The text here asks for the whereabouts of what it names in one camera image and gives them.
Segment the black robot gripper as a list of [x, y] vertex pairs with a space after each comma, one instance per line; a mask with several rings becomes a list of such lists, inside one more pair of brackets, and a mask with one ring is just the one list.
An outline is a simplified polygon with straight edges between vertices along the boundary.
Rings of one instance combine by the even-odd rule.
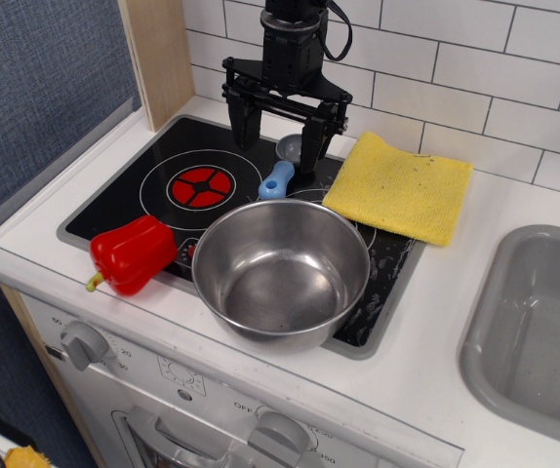
[[[328, 48], [329, 14], [347, 27], [340, 53]], [[222, 95], [235, 143], [251, 149], [260, 139], [261, 114], [274, 113], [305, 123], [301, 132], [300, 172], [310, 174], [326, 154], [332, 137], [346, 130], [352, 95], [323, 75], [323, 62], [343, 60], [353, 42], [347, 14], [334, 1], [267, 1], [260, 13], [262, 58], [225, 58]]]

